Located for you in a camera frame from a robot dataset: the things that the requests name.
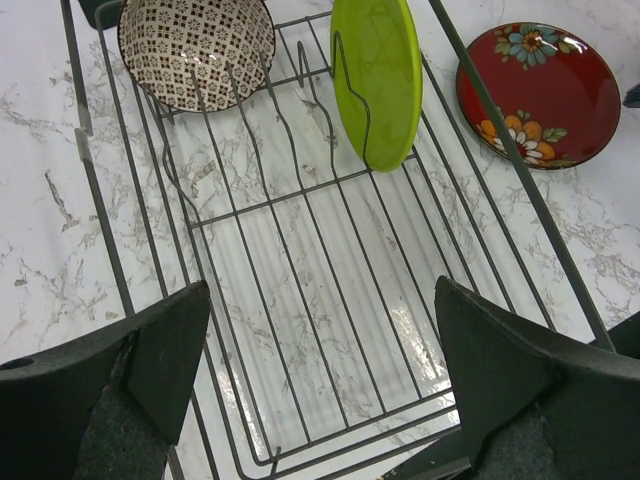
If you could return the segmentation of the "dark green mug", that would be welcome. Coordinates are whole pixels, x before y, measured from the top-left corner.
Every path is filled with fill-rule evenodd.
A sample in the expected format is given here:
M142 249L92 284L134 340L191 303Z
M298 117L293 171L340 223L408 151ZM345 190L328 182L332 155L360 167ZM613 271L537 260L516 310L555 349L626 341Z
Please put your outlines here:
M623 99L623 105L626 108L640 108L640 84L635 85L626 92Z

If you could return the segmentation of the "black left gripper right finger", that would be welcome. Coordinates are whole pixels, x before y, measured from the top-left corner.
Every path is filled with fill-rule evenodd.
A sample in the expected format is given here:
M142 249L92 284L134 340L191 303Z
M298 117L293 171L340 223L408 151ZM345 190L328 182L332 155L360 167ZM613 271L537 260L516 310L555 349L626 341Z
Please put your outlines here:
M442 349L474 479L636 479L639 361L440 277Z

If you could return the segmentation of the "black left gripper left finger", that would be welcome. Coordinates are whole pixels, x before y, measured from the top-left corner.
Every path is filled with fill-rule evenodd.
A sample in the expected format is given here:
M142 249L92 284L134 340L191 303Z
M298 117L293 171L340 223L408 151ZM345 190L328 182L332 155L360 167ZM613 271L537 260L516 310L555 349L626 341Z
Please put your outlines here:
M210 315L206 282L1 366L4 479L160 479Z

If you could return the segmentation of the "dark wire dish rack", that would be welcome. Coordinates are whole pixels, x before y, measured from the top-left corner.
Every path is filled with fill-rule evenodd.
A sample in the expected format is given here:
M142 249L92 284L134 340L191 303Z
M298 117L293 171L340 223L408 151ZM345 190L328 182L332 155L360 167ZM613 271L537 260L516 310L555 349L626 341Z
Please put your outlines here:
M457 430L434 307L448 276L577 340L602 329L573 273L545 282L422 50L416 140L391 173L353 152L335 104L328 1L270 1L265 82L222 112L162 105L126 71L113 14L61 5L84 160L101 118L80 42L105 75L117 153L141 222L126 254L96 174L97 217L126 313L134 270L168 295L205 280L200 366L167 479L373 476Z

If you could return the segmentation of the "red floral plate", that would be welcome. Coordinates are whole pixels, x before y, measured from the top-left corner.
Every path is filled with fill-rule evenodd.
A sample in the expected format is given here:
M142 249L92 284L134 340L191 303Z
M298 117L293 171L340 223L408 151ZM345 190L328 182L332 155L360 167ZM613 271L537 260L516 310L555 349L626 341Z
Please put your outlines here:
M529 167L575 167L613 138L619 87L577 36L543 23L508 23L481 34L467 52Z

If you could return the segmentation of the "lime green plate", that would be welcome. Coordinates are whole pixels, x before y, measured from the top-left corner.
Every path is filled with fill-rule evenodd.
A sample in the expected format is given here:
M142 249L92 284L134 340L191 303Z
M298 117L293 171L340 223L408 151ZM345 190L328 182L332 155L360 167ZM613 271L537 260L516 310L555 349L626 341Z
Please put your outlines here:
M367 166L389 172L414 142L423 98L418 36L406 1L336 1L331 69L340 119Z

